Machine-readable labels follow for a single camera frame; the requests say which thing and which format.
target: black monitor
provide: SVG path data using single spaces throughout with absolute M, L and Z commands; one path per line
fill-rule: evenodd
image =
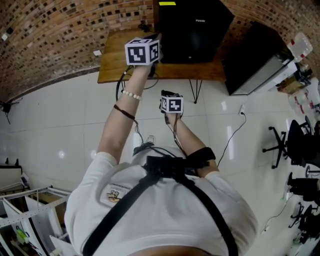
M 234 18 L 228 8 L 219 0 L 159 2 L 161 62 L 211 62 Z

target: metal table leg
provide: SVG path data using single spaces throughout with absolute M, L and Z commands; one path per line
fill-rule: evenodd
M 199 90 L 198 90 L 198 80 L 196 80 L 195 92 L 194 92 L 194 88 L 192 87 L 191 80 L 189 79 L 191 90 L 192 90 L 192 94 L 193 94 L 194 104 L 197 104 L 197 102 L 198 102 L 202 81 L 203 80 L 201 80 L 201 82 L 200 82 L 200 86 L 199 86 Z

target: yellow label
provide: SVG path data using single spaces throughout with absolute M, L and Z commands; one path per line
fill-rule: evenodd
M 176 2 L 159 2 L 161 6 L 175 6 Z

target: white t-shirt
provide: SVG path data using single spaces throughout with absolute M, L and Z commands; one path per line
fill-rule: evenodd
M 178 148 L 162 148 L 181 156 Z M 137 154 L 132 163 L 117 164 L 108 153 L 96 154 L 82 182 L 70 195 L 64 216 L 78 254 L 82 254 L 85 242 L 109 210 L 146 176 L 141 165 L 147 155 L 160 156 L 149 149 Z M 258 228 L 249 205 L 218 171 L 205 178 L 187 177 L 215 203 L 231 230 L 239 255 L 244 255 Z M 228 255 L 227 245 L 208 210 L 190 190 L 171 178 L 162 178 L 143 192 L 94 255 L 128 256 L 158 246 L 188 246 L 216 256 Z

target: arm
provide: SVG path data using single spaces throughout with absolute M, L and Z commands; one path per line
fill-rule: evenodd
M 167 114 L 167 116 L 171 127 L 174 127 L 176 114 Z M 187 156 L 206 147 L 206 145 L 185 125 L 185 123 L 179 117 L 176 123 L 176 135 Z M 209 160 L 208 162 L 208 167 L 197 170 L 199 177 L 204 178 L 208 173 L 219 171 L 214 159 Z
M 144 91 L 145 83 L 149 73 L 149 66 L 136 67 L 125 86 L 125 90 L 141 96 Z M 116 102 L 116 105 L 119 107 L 119 109 L 126 111 L 135 117 L 139 100 L 122 94 L 119 100 Z M 133 120 L 125 116 L 120 111 L 112 109 L 105 122 L 97 152 L 109 153 L 119 163 L 126 140 L 131 131 L 132 124 Z

